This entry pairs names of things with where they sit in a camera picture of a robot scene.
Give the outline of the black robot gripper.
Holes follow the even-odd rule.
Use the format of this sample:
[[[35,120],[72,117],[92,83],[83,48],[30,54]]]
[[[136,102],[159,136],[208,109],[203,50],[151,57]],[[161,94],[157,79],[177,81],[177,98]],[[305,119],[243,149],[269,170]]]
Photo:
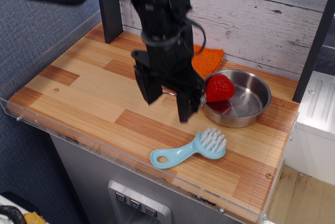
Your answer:
[[[162,94],[162,85],[177,92],[180,122],[189,118],[201,105],[203,79],[192,67],[192,39],[179,39],[168,46],[149,46],[147,51],[134,51],[135,77],[144,100],[151,105]]]

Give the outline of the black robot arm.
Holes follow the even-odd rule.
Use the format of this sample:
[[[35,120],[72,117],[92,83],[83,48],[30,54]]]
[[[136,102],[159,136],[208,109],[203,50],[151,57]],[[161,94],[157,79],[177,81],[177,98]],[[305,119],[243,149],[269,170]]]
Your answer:
[[[134,51],[135,76],[144,100],[155,102],[167,87],[176,92],[180,122],[198,111],[204,81],[192,66],[194,43],[187,18],[190,0],[130,0],[139,15],[146,51]]]

